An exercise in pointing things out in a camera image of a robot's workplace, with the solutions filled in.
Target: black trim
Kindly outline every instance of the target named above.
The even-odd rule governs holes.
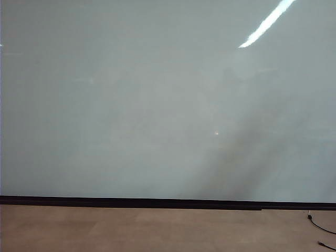
[[[151,198],[77,198],[0,196],[3,205],[77,206],[114,208],[180,208],[180,209],[235,209],[235,210],[336,210],[336,203],[213,201],[197,199]]]

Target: white wall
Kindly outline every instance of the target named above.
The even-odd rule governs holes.
[[[2,194],[336,202],[336,1],[238,49],[278,3],[2,0]]]

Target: power cord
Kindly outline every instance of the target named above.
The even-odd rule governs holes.
[[[330,234],[334,234],[334,235],[336,235],[336,232],[326,230],[325,228],[320,227],[319,225],[317,225],[317,224],[313,221],[313,217],[311,216],[310,211],[309,211],[309,213],[308,213],[308,219],[310,219],[310,221],[313,223],[313,225],[316,226],[316,227],[318,227],[319,229],[321,229],[321,230],[323,230],[323,231],[326,231],[326,232],[328,232],[328,233],[330,233]]]
[[[322,243],[322,242],[317,242],[319,245],[321,245],[322,247],[326,247],[326,248],[328,248],[328,249],[331,249],[331,250],[334,250],[334,251],[336,251],[336,248],[332,248],[332,247],[329,247],[328,245],[326,245],[326,244],[324,244],[324,243]]]
[[[310,210],[309,210],[309,212],[308,212],[308,219],[313,223],[314,226],[318,227],[319,229],[321,229],[321,230],[323,230],[323,231],[326,231],[326,232],[328,232],[328,233],[330,233],[330,234],[334,234],[334,235],[336,235],[336,232],[332,232],[332,231],[326,230],[326,229],[324,229],[323,227],[320,227],[319,225],[317,225],[317,224],[313,221],[313,217],[312,217],[311,214],[310,214]],[[328,248],[328,249],[331,249],[331,250],[336,251],[336,248],[330,247],[330,246],[328,246],[328,245],[326,245],[326,244],[324,244],[324,243],[322,243],[322,242],[320,242],[320,241],[318,241],[317,243],[318,243],[318,245],[320,245],[320,246],[322,246],[322,247],[326,247],[326,248]]]

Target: beige floor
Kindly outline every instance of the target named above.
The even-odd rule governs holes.
[[[312,211],[336,230],[336,212]],[[307,211],[1,206],[1,252],[331,251]]]

